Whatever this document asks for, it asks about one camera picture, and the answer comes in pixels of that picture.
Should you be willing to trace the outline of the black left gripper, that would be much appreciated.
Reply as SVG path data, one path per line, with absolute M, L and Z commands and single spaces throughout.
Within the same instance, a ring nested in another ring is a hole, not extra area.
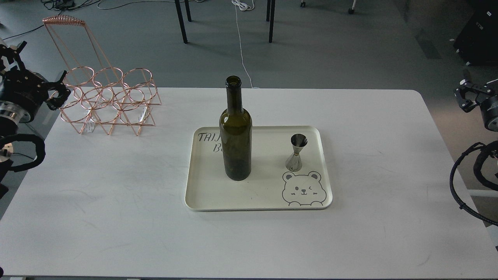
M 17 48 L 1 44 L 1 59 L 6 60 L 1 62 L 1 100 L 14 103 L 28 113 L 37 113 L 45 101 L 50 110 L 61 108 L 71 94 L 64 84 L 67 71 L 62 71 L 57 81 L 46 82 L 45 89 L 44 80 L 28 70 L 20 57 L 26 44 L 23 41 Z M 48 91 L 56 94 L 49 98 Z

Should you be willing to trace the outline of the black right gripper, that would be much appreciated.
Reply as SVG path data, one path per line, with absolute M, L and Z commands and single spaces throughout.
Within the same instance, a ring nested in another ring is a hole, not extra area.
M 458 103 L 458 106 L 465 113 L 471 112 L 475 107 L 480 106 L 487 98 L 497 95 L 498 80 L 489 81 L 484 85 L 478 85 L 477 83 L 461 80 L 459 86 L 454 89 L 454 96 Z

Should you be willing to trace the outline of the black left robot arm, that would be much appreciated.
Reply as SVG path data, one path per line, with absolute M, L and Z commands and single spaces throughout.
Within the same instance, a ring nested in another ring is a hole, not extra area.
M 67 71 L 54 82 L 25 67 L 20 53 L 27 42 L 17 46 L 1 44 L 1 136 L 15 134 L 20 123 L 32 122 L 43 103 L 50 110 L 61 108 L 71 90 L 64 84 Z

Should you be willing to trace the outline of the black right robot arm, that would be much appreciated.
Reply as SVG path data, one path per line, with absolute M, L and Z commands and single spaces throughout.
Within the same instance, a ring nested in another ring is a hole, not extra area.
M 468 113 L 478 107 L 484 127 L 489 131 L 498 131 L 498 95 L 497 87 L 491 83 L 480 86 L 468 79 L 463 79 L 454 90 L 458 106 Z

